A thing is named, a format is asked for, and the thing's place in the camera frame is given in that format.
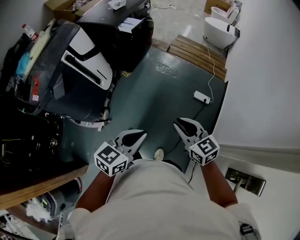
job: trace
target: white sneaker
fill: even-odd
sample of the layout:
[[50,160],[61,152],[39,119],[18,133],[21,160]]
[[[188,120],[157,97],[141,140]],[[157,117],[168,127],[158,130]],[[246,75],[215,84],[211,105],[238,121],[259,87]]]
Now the white sneaker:
[[156,161],[163,161],[164,160],[164,150],[162,148],[159,148],[156,150],[155,154],[154,154],[154,160]]

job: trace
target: white cable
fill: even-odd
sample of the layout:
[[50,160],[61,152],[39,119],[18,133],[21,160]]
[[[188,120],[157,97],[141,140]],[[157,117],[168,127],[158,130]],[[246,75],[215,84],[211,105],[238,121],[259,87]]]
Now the white cable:
[[210,87],[210,82],[211,82],[211,80],[214,78],[214,76],[215,76],[215,62],[214,62],[214,60],[213,59],[211,59],[210,58],[210,51],[208,50],[208,47],[207,47],[207,45],[205,44],[205,42],[203,42],[203,44],[206,46],[206,48],[207,48],[207,51],[208,51],[208,56],[209,56],[209,59],[213,62],[213,64],[214,64],[214,66],[212,67],[212,71],[213,71],[213,73],[214,73],[214,75],[212,76],[212,78],[208,81],[208,86],[209,86],[209,88],[210,88],[210,92],[211,92],[211,98],[212,98],[212,101],[210,101],[210,103],[212,103],[213,101],[214,101],[214,95],[212,94],[212,89],[211,89],[211,87]]
[[181,5],[180,7],[175,7],[174,5],[170,5],[171,8],[175,9],[175,10],[181,10],[183,8],[183,6]]

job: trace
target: wooden slat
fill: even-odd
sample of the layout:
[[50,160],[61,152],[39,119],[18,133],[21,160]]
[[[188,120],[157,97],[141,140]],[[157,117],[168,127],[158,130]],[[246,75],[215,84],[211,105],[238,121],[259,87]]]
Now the wooden slat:
[[[184,36],[182,36],[182,35],[177,35],[177,38],[180,38],[180,39],[182,39],[182,40],[185,40],[185,41],[189,42],[190,44],[196,45],[196,46],[202,48],[203,50],[207,51],[206,46],[203,46],[202,44],[200,44],[200,43],[198,43],[198,42],[195,42],[195,41],[193,41],[193,40],[191,40],[191,39],[189,39],[189,38],[187,38],[187,37],[184,37]],[[222,56],[221,54],[219,54],[219,53],[217,53],[217,52],[215,52],[215,51],[213,51],[213,50],[211,50],[211,53],[212,53],[213,55],[215,55],[216,57],[218,57],[218,58],[220,58],[221,60],[223,60],[223,61],[226,62],[226,58],[225,58],[224,56]]]
[[[209,55],[208,55],[208,52],[206,51],[206,53],[203,53],[202,51],[199,51],[185,43],[182,43],[180,41],[177,41],[177,40],[174,40],[172,41],[171,45],[173,46],[176,46],[178,48],[181,48],[199,58],[202,58],[203,60],[207,61],[208,63],[212,63],[210,58],[209,58]],[[211,59],[215,62],[215,66],[218,67],[220,70],[222,70],[223,72],[227,72],[226,68],[225,68],[225,64],[220,62],[219,60],[213,58],[212,56],[210,56]]]
[[[199,62],[199,61],[197,61],[197,60],[195,60],[195,59],[193,59],[193,58],[191,58],[191,57],[189,57],[187,55],[184,55],[184,54],[182,54],[182,53],[180,53],[180,52],[178,52],[178,51],[176,51],[176,50],[174,50],[172,48],[169,49],[169,53],[172,53],[172,54],[174,54],[174,55],[176,55],[178,57],[181,57],[181,58],[183,58],[183,59],[185,59],[185,60],[187,60],[187,61],[189,61],[191,63],[194,63],[195,65],[197,65],[197,66],[199,66],[199,67],[201,67],[201,68],[205,69],[206,71],[208,71],[208,72],[210,72],[210,73],[213,74],[212,68],[204,65],[203,63],[201,63],[201,62]],[[216,71],[215,71],[215,75],[218,78],[222,79],[222,80],[225,79],[225,77],[223,75],[221,75],[220,73],[218,73]]]
[[85,165],[79,169],[73,170],[53,179],[40,182],[36,185],[26,187],[12,193],[0,195],[0,210],[16,206],[20,203],[30,200],[33,197],[40,196],[48,191],[58,188],[59,186],[70,182],[79,176],[82,176],[86,173],[87,169],[88,165]]
[[[178,35],[177,38],[176,38],[177,41],[180,41],[182,43],[185,43],[201,52],[203,52],[204,54],[207,54],[208,55],[208,52],[207,52],[207,49],[206,47],[202,46],[201,44],[197,43],[197,42],[194,42],[186,37],[183,37],[181,35]],[[223,63],[224,65],[226,64],[226,59],[222,56],[220,56],[219,54],[215,53],[214,51],[210,50],[210,55],[212,58],[214,58],[215,60]]]
[[[184,47],[183,47],[183,48],[179,48],[179,47],[177,47],[177,46],[175,46],[175,45],[170,45],[170,48],[171,48],[171,49],[174,49],[174,50],[176,50],[176,51],[178,51],[178,52],[180,52],[180,53],[182,53],[182,54],[184,54],[184,55],[187,55],[187,56],[189,56],[189,57],[191,57],[191,58],[193,58],[193,59],[195,59],[195,60],[197,60],[197,61],[199,61],[199,62],[201,62],[201,63],[203,63],[204,65],[208,66],[208,67],[211,68],[211,69],[213,68],[213,64],[209,63],[208,61],[203,60],[202,58],[197,57],[196,55],[194,55],[194,54],[192,54],[192,53],[190,53],[190,52],[188,52],[188,51],[185,51],[185,48],[184,48]],[[221,69],[219,69],[219,68],[216,66],[216,62],[215,62],[215,67],[214,67],[214,69],[215,69],[215,72],[220,73],[220,74],[223,75],[223,76],[226,76],[226,72],[225,72],[225,71],[222,71]]]

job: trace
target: gray floor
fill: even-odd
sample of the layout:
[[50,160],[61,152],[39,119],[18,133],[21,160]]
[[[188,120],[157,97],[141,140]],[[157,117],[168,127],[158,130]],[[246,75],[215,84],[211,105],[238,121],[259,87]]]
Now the gray floor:
[[171,43],[178,34],[203,42],[204,13],[206,0],[152,0],[151,17],[154,21],[153,38]]
[[[153,158],[158,147],[171,150],[179,139],[173,122],[178,117],[195,116],[202,103],[193,98],[193,93],[198,90],[210,96],[207,83],[211,77],[210,73],[194,64],[150,48],[133,74],[119,80],[110,103],[112,121],[101,132],[65,120],[63,158],[66,160],[75,153],[91,164],[83,180],[88,186],[99,172],[94,166],[93,153],[103,141],[109,141],[123,130],[138,128],[147,131],[148,136],[140,149],[143,158]],[[196,119],[207,131],[213,128],[225,90],[225,83],[216,77],[210,85],[214,102],[204,106]],[[183,151],[180,143],[168,159],[185,171],[189,158]]]

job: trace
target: cardboard box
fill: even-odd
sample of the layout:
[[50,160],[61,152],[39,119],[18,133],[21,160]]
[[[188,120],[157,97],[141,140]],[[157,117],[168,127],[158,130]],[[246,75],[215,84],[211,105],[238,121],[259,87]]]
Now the cardboard box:
[[207,14],[211,14],[211,7],[217,7],[223,11],[228,11],[228,9],[232,6],[232,0],[207,0],[204,8],[204,12]]
[[54,14],[56,19],[66,19],[70,22],[76,22],[85,13],[91,10],[95,5],[97,5],[101,0],[92,0],[87,2],[84,6],[79,8],[77,11],[73,12],[69,10],[75,0],[48,0],[45,2]]

